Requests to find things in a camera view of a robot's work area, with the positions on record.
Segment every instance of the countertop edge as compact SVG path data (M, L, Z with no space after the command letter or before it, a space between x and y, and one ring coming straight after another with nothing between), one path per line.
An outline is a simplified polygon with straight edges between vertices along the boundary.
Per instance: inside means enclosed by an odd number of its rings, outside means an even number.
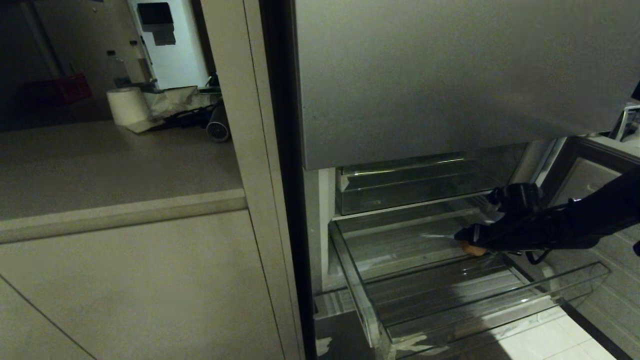
M246 209L244 190L132 202L0 221L0 244Z

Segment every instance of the white appliance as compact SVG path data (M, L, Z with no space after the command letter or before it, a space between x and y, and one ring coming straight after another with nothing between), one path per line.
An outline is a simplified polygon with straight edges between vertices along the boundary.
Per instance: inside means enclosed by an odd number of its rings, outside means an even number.
M204 86L209 74L189 0L129 0L161 90Z
M640 3L295 1L306 169L611 129Z

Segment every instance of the transparent crisper drawer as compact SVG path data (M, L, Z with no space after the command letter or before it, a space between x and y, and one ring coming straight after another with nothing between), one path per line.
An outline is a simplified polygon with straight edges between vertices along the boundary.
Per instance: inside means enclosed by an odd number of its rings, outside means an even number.
M504 186L525 148L516 144L339 168L338 207L348 215Z
M434 349L452 356L528 316L577 305L609 273L591 258L562 262L560 250L547 258L559 263L553 267L516 255L466 256L453 234L492 221L488 209L471 197L330 224L367 339L382 358Z

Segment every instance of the cabinet door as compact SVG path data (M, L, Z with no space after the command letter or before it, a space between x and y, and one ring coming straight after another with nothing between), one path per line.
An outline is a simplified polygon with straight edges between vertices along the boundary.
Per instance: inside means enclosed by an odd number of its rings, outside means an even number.
M247 210L0 246L0 274L99 359L281 359Z
M0 280L0 359L90 360L91 357Z

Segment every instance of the red basket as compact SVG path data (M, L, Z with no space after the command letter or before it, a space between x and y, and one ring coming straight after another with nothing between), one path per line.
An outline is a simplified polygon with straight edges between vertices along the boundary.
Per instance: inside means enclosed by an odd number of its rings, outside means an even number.
M84 74L35 81L26 84L26 90L29 98L48 106L67 105L91 97L91 90Z

